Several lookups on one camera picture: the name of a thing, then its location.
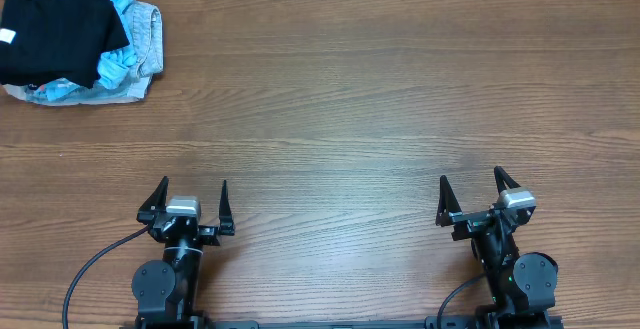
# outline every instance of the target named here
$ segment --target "light blue fabric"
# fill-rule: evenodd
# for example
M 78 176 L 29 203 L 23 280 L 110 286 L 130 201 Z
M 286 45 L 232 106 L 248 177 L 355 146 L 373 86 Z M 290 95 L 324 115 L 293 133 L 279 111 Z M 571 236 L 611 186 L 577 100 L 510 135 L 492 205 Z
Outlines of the light blue fabric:
M 147 94 L 151 76 L 162 72 L 164 68 L 162 15 L 157 7 L 135 1 L 125 9 L 124 17 L 123 24 L 126 23 L 125 30 L 128 29 L 131 33 L 137 60 L 128 68 L 128 75 L 116 89 L 106 89 L 98 82 L 91 89 L 73 83 L 57 83 L 56 86 L 35 91 L 26 86 L 5 85 L 7 93 L 20 100 L 49 106 L 131 103 L 142 100 Z
M 124 78 L 126 78 L 129 68 L 137 62 L 136 52 L 133 47 L 133 36 L 131 35 L 131 30 L 129 25 L 127 25 L 126 18 L 124 17 L 124 11 L 131 3 L 135 2 L 135 0 L 111 0 L 111 2 L 120 17 L 124 32 L 129 40 L 129 45 L 100 55 L 100 61 L 98 62 L 98 74 L 100 74 L 100 79 L 95 82 L 94 87 L 99 86 L 109 90 L 118 88 L 120 83 L 122 83 Z M 67 79 L 60 78 L 45 84 L 44 93 L 41 93 L 41 95 L 44 94 L 46 95 L 47 100 L 53 101 L 58 100 L 79 88 L 82 87 Z

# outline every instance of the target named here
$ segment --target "black cable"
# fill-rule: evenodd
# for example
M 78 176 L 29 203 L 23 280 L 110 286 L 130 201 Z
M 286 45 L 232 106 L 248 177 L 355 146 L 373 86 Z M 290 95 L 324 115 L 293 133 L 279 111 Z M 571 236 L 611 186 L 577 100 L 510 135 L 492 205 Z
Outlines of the black cable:
M 452 291 L 451 294 L 442 302 L 440 305 L 440 310 L 438 310 L 438 317 L 436 318 L 436 327 L 437 329 L 442 329 L 442 313 L 444 313 L 444 308 L 449 304 L 451 299 L 456 296 L 458 293 L 463 291 L 465 288 L 477 283 L 480 279 L 484 278 L 486 274 L 480 274 L 475 278 L 467 280 L 465 283 L 456 288 L 456 290 Z
M 115 243 L 109 245 L 108 247 L 102 249 L 98 254 L 94 255 L 93 258 L 91 258 L 91 260 L 89 260 L 87 262 L 87 264 L 85 264 L 82 267 L 82 269 L 80 269 L 78 274 L 76 274 L 76 277 L 73 278 L 73 281 L 71 282 L 71 285 L 69 285 L 69 290 L 67 290 L 67 296 L 65 296 L 64 304 L 62 305 L 62 328 L 63 329 L 69 329 L 69 318 L 67 318 L 67 316 L 68 316 L 68 313 L 69 313 L 69 302 L 71 301 L 71 294 L 73 294 L 73 290 L 76 288 L 76 285 L 80 281 L 80 278 L 82 278 L 82 275 L 84 275 L 84 273 L 87 271 L 87 269 L 89 269 L 89 267 L 91 265 L 93 265 L 93 263 L 95 263 L 103 255 L 105 255 L 108 252 L 110 252 L 112 249 L 115 249 L 115 248 L 119 247 L 120 245 L 128 242 L 129 240 L 134 239 L 136 237 L 139 237 L 140 235 L 142 235 L 142 234 L 146 233 L 147 231 L 149 231 L 149 229 L 151 229 L 152 225 L 153 225 L 153 223 L 151 223 L 151 224 L 147 225 L 146 227 L 144 227 L 143 229 L 140 229 L 137 232 L 129 235 L 128 237 L 120 239 L 117 242 L 115 242 Z

